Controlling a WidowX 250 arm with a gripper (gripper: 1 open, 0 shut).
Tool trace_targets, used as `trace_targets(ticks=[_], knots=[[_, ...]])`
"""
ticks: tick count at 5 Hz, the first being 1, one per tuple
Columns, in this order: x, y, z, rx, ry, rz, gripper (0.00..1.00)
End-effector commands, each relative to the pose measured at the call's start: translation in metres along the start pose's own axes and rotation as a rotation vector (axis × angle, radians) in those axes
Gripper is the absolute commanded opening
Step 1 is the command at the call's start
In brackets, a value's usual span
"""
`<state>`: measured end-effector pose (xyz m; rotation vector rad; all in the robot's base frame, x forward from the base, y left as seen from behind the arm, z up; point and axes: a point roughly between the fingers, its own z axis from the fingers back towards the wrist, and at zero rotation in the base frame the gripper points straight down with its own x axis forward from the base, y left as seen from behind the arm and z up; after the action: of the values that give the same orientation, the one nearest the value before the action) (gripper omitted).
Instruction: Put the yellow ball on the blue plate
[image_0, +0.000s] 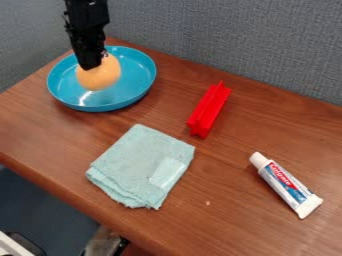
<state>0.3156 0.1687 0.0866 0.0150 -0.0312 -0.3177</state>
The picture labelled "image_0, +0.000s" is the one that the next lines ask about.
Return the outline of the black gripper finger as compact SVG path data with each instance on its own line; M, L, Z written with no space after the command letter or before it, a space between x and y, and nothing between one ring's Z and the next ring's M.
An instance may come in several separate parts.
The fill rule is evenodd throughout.
M101 59L107 54L104 47L104 32L70 32L69 40L80 67L85 71L99 67L101 64Z

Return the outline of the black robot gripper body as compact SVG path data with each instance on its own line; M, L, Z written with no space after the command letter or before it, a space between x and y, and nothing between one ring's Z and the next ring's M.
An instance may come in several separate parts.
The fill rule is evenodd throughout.
M108 0L64 0L65 31L70 38L91 36L104 39L109 23Z

